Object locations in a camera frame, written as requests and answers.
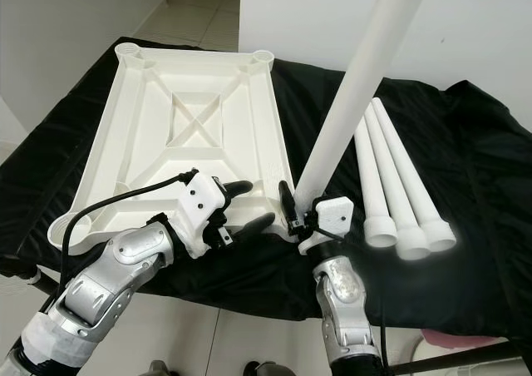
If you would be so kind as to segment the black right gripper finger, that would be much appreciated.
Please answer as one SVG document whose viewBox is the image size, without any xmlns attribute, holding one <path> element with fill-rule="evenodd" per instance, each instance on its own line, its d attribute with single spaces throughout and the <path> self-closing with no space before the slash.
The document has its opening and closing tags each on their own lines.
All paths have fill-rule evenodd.
<svg viewBox="0 0 532 376">
<path fill-rule="evenodd" d="M 283 216 L 287 227 L 298 227 L 298 214 L 295 208 L 295 197 L 286 180 L 278 183 L 278 198 L 280 198 Z"/>
</svg>

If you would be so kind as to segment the white plastic table top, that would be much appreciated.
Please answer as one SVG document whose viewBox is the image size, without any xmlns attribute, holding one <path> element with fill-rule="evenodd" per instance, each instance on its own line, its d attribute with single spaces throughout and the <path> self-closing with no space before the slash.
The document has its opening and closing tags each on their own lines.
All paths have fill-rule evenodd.
<svg viewBox="0 0 532 376">
<path fill-rule="evenodd" d="M 251 192 L 225 209 L 225 227 L 239 230 L 266 213 L 270 233 L 286 235 L 278 183 L 293 182 L 278 103 L 271 82 L 274 55 L 192 52 L 123 42 L 115 48 L 116 76 L 75 198 L 50 224 L 60 246 L 68 221 L 85 206 L 129 190 L 137 197 L 77 221 L 73 250 L 143 225 L 178 206 L 179 187 L 148 186 L 197 168 L 223 183 L 248 180 Z"/>
</svg>

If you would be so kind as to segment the grey robot right foot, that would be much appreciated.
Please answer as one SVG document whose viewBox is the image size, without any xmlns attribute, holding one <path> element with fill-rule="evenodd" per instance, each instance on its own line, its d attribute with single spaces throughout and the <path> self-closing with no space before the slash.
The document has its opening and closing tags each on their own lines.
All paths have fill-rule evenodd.
<svg viewBox="0 0 532 376">
<path fill-rule="evenodd" d="M 242 376 L 295 376 L 288 366 L 276 362 L 248 362 L 243 369 Z"/>
</svg>

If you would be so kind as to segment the pink cushion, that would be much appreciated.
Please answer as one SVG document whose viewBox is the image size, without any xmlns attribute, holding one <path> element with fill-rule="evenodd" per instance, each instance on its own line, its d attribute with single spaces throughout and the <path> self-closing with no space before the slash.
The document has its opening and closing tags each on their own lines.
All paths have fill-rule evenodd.
<svg viewBox="0 0 532 376">
<path fill-rule="evenodd" d="M 486 337 L 486 335 L 455 335 L 438 333 L 432 329 L 423 329 L 422 340 L 416 345 L 413 359 L 430 359 L 442 354 L 454 354 L 468 349 L 476 349 L 499 342 L 506 338 Z"/>
</svg>

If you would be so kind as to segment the black metal table leg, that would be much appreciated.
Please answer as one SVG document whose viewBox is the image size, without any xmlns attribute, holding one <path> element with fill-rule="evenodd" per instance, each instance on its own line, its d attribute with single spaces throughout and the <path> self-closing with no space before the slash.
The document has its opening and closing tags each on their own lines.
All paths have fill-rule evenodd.
<svg viewBox="0 0 532 376">
<path fill-rule="evenodd" d="M 33 285 L 45 294 L 58 292 L 58 282 L 26 260 L 0 255 L 0 274 Z"/>
</svg>

